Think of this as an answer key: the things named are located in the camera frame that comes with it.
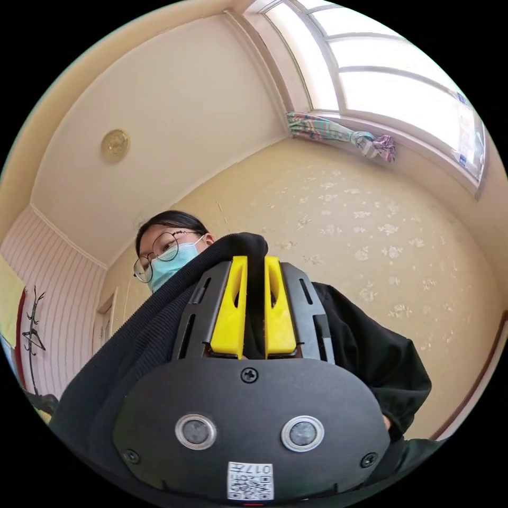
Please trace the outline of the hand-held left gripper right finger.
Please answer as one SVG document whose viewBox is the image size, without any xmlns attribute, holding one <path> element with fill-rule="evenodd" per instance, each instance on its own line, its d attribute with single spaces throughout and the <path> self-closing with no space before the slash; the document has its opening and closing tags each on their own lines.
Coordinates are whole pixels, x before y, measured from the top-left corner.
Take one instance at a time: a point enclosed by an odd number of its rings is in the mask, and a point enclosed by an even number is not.
<svg viewBox="0 0 508 508">
<path fill-rule="evenodd" d="M 265 357 L 292 355 L 296 338 L 279 259 L 264 259 L 264 336 Z"/>
</svg>

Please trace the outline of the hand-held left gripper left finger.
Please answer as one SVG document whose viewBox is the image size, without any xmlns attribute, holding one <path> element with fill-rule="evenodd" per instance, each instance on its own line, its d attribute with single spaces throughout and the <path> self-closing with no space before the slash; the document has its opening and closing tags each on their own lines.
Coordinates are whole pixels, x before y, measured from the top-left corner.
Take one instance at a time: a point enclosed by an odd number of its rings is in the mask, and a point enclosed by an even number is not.
<svg viewBox="0 0 508 508">
<path fill-rule="evenodd" d="M 243 358 L 247 307 L 246 256 L 233 257 L 210 347 L 215 355 Z"/>
</svg>

